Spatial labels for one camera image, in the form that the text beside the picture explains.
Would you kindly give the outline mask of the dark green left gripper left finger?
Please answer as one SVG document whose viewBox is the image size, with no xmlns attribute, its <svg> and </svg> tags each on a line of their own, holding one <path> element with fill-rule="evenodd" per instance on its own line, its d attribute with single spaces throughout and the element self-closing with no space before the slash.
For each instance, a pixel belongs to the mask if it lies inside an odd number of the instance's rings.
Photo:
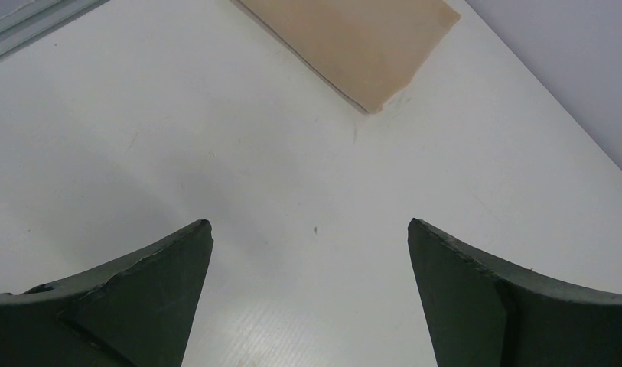
<svg viewBox="0 0 622 367">
<path fill-rule="evenodd" d="M 213 250 L 197 220 L 102 265 L 0 294 L 0 366 L 179 366 Z"/>
</svg>

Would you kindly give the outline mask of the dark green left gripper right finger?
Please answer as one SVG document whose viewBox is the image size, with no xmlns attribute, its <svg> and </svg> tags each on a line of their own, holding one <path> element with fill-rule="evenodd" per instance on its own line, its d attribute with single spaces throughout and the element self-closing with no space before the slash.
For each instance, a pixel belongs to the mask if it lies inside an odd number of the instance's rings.
<svg viewBox="0 0 622 367">
<path fill-rule="evenodd" d="M 439 366 L 622 366 L 622 294 L 539 274 L 420 219 L 408 246 Z"/>
</svg>

